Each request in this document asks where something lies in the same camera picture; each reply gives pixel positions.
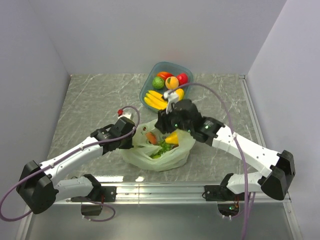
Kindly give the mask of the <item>green round fruit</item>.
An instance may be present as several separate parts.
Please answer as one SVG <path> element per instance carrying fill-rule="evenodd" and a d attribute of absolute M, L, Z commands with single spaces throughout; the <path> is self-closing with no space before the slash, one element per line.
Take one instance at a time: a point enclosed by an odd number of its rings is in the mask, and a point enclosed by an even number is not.
<path fill-rule="evenodd" d="M 154 89 L 161 90 L 165 86 L 165 81 L 161 77 L 156 76 L 152 80 L 152 86 L 153 86 Z"/>

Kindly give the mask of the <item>pale green plastic bag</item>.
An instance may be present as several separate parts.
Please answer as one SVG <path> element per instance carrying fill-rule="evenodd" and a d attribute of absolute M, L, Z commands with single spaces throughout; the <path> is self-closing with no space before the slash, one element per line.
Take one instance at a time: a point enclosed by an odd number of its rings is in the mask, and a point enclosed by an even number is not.
<path fill-rule="evenodd" d="M 167 143 L 169 133 L 162 134 L 155 128 L 156 120 L 145 122 L 137 127 L 132 139 L 133 147 L 120 149 L 118 152 L 126 163 L 140 169 L 163 172 L 183 166 L 195 139 L 185 131 L 178 130 L 177 143 Z"/>

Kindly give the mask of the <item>yellow mango in tray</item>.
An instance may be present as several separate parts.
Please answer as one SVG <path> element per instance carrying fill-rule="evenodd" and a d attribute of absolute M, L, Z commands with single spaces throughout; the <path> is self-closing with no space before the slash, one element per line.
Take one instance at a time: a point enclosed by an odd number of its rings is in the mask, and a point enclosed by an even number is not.
<path fill-rule="evenodd" d="M 185 92 L 182 88 L 178 88 L 175 90 L 175 93 L 178 95 L 178 100 L 181 101 L 184 96 L 185 96 Z"/>

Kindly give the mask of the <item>teal plastic tray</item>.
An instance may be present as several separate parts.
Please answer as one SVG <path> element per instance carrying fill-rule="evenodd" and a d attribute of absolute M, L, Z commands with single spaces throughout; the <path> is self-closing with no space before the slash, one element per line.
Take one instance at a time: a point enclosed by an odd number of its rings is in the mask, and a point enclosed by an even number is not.
<path fill-rule="evenodd" d="M 167 102 L 163 94 L 172 89 L 177 89 L 179 99 L 188 96 L 190 88 L 186 83 L 194 81 L 192 72 L 178 64 L 162 61 L 152 68 L 140 91 L 141 103 L 153 112 L 162 109 Z"/>

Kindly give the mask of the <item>yellow pear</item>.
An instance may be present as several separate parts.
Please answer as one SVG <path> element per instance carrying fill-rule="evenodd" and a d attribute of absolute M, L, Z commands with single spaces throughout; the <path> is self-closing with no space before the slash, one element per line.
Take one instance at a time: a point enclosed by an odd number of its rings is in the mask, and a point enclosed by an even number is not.
<path fill-rule="evenodd" d="M 164 140 L 169 145 L 178 145 L 179 138 L 176 131 L 172 132 L 169 136 L 167 136 Z"/>

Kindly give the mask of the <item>red apple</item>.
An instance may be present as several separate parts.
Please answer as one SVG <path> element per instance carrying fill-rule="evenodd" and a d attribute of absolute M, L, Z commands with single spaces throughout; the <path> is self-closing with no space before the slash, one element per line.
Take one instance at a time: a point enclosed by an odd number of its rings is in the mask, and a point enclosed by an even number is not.
<path fill-rule="evenodd" d="M 186 73 L 180 73 L 179 75 L 176 76 L 176 78 L 178 79 L 179 85 L 184 85 L 187 84 L 189 82 L 189 78 L 188 75 Z"/>

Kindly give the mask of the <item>orange round fruit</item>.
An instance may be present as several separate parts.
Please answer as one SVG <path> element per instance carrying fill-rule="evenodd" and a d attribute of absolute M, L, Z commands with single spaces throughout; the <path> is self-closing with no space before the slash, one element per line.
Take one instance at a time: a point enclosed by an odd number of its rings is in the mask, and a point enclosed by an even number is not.
<path fill-rule="evenodd" d="M 175 76 L 168 77 L 165 80 L 165 86 L 168 90 L 173 90 L 179 86 L 179 81 Z"/>

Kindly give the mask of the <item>green grape bunch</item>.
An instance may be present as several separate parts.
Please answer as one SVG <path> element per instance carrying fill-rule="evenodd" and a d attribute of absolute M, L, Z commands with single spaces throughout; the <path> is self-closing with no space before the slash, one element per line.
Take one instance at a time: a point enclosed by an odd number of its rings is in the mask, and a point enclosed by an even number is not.
<path fill-rule="evenodd" d="M 160 147 L 160 150 L 155 153 L 156 156 L 161 156 L 162 154 L 173 149 L 174 145 L 161 141 L 157 144 Z"/>

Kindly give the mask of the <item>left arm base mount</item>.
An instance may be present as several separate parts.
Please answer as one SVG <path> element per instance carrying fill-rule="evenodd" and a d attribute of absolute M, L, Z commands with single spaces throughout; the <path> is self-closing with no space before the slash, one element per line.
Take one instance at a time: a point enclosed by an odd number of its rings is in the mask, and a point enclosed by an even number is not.
<path fill-rule="evenodd" d="M 108 203 L 114 203 L 117 195 L 116 186 L 101 186 L 86 197 L 72 197 L 72 203 L 81 203 L 80 212 L 84 219 L 92 222 L 106 222 L 113 219 L 116 210 Z"/>

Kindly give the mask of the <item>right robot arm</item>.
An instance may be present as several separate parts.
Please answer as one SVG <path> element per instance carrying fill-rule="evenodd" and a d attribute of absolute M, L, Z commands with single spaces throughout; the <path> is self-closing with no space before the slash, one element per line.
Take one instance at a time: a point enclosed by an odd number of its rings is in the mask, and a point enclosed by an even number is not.
<path fill-rule="evenodd" d="M 189 99 L 175 103 L 171 111 L 159 110 L 155 127 L 163 134 L 175 130 L 188 132 L 197 142 L 223 150 L 252 166 L 248 175 L 227 174 L 220 185 L 206 185 L 207 201 L 244 200 L 245 191 L 262 192 L 282 201 L 295 177 L 294 156 L 283 150 L 277 152 L 263 147 L 237 133 L 215 118 L 202 116 Z"/>

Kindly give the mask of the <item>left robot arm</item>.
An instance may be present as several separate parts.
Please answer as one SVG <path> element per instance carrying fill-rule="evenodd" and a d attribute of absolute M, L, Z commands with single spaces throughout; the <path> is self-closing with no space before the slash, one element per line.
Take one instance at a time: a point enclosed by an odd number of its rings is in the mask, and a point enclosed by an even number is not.
<path fill-rule="evenodd" d="M 20 176 L 27 181 L 16 187 L 17 193 L 34 214 L 43 213 L 54 202 L 68 198 L 84 197 L 94 202 L 105 199 L 101 183 L 92 174 L 69 180 L 65 177 L 87 161 L 116 149 L 132 148 L 135 126 L 132 114 L 124 113 L 116 123 L 96 129 L 63 154 L 42 163 L 28 162 Z"/>

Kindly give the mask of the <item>yellow banana bunch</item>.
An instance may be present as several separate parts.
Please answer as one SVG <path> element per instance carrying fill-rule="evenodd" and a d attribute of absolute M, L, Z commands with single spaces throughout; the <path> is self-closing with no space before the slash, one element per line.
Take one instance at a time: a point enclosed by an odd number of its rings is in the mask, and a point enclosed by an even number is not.
<path fill-rule="evenodd" d="M 155 90 L 148 90 L 142 100 L 147 106 L 156 110 L 165 110 L 168 105 L 163 95 Z"/>

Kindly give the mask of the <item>red orange mango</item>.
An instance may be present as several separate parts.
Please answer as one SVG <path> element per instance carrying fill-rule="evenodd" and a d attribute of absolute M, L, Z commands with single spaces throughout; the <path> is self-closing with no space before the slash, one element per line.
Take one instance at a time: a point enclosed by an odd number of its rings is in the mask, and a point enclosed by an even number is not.
<path fill-rule="evenodd" d="M 161 71 L 158 72 L 156 76 L 162 78 L 165 81 L 167 78 L 173 77 L 174 75 L 166 71 Z"/>

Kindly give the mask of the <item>pink orange peach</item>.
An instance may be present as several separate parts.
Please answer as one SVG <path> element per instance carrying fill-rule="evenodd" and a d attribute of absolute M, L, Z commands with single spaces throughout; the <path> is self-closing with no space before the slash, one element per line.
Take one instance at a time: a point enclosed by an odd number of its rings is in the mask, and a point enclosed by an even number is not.
<path fill-rule="evenodd" d="M 153 132 L 147 132 L 145 134 L 145 137 L 147 138 L 147 140 L 152 144 L 152 145 L 157 145 L 158 141 L 157 138 L 155 136 L 155 134 Z"/>

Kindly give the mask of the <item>green fruit in bag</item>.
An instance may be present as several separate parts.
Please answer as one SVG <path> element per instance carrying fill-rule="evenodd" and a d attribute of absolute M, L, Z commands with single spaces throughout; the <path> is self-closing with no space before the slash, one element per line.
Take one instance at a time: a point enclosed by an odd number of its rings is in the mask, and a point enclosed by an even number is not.
<path fill-rule="evenodd" d="M 160 158 L 161 157 L 161 155 L 151 155 L 150 156 L 150 158 L 152 158 L 152 159 L 158 159 L 158 158 Z"/>

